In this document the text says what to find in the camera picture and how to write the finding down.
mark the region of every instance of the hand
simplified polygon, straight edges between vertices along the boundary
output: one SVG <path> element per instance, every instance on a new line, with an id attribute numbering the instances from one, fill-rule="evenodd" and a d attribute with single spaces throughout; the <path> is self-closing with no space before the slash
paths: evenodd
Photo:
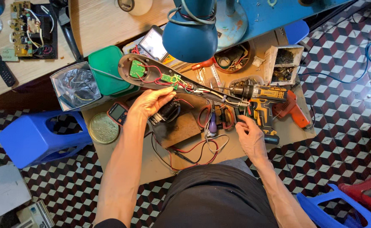
<path id="1" fill-rule="evenodd" d="M 171 101 L 175 95 L 176 92 L 173 92 L 171 86 L 157 91 L 146 90 L 136 99 L 129 112 L 139 112 L 149 118 L 156 114 L 163 105 Z"/>
<path id="2" fill-rule="evenodd" d="M 242 149 L 249 157 L 251 162 L 267 161 L 266 145 L 264 143 L 264 133 L 251 118 L 239 115 L 239 119 L 244 122 L 237 122 L 235 128 L 239 135 L 239 142 Z"/>

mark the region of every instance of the orange multimeter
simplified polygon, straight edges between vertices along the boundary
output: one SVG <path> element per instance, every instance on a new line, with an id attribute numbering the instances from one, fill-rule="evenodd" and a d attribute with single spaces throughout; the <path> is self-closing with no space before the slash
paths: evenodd
<path id="1" fill-rule="evenodd" d="M 109 109 L 107 115 L 118 125 L 123 126 L 126 121 L 129 108 L 122 102 L 115 102 Z"/>

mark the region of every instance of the yellow drill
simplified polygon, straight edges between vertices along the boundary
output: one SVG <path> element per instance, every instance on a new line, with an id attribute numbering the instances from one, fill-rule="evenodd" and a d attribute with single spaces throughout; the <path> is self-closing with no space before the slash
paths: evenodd
<path id="1" fill-rule="evenodd" d="M 253 117 L 257 125 L 264 133 L 264 141 L 266 143 L 275 144 L 279 143 L 277 132 L 272 128 L 273 114 L 271 107 L 277 103 L 284 103 L 287 99 L 287 90 L 278 86 L 240 86 L 233 85 L 229 88 L 236 96 L 248 99 L 251 106 L 249 106 L 248 113 Z"/>

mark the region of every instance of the red screwdriver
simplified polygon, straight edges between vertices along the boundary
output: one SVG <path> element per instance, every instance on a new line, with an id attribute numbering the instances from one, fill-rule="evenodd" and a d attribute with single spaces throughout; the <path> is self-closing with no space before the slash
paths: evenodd
<path id="1" fill-rule="evenodd" d="M 184 72 L 187 72 L 187 71 L 189 71 L 189 70 L 198 70 L 198 69 L 201 69 L 201 68 L 203 68 L 203 67 L 209 67 L 209 66 L 211 66 L 211 65 L 213 65 L 213 57 L 212 58 L 210 58 L 210 59 L 208 59 L 208 60 L 206 60 L 206 61 L 203 61 L 203 62 L 201 62 L 201 63 L 198 63 L 198 64 L 195 64 L 195 65 L 193 65 L 190 69 L 187 69 L 187 70 L 184 70 L 184 71 L 182 71 L 182 72 L 180 72 L 180 73 L 184 73 Z"/>

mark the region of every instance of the remote control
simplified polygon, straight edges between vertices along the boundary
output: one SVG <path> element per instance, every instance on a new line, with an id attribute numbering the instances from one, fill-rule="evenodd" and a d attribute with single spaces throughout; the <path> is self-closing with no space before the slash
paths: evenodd
<path id="1" fill-rule="evenodd" d="M 11 87 L 16 82 L 15 77 L 13 76 L 12 72 L 10 72 L 6 63 L 4 61 L 2 61 L 1 55 L 0 55 L 0 76 L 2 77 L 5 84 L 8 87 Z"/>

